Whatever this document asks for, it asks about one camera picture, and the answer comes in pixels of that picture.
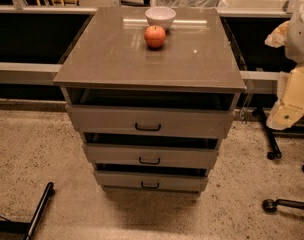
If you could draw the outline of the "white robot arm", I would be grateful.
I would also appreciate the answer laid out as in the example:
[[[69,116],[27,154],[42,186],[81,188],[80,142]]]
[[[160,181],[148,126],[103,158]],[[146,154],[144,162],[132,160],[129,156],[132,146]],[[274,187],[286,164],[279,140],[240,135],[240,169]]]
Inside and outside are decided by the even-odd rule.
[[[266,121],[269,128],[284,130],[304,116],[304,3],[291,19],[276,27],[264,43],[273,48],[283,46],[285,56],[296,66],[281,73],[277,83],[277,101]]]

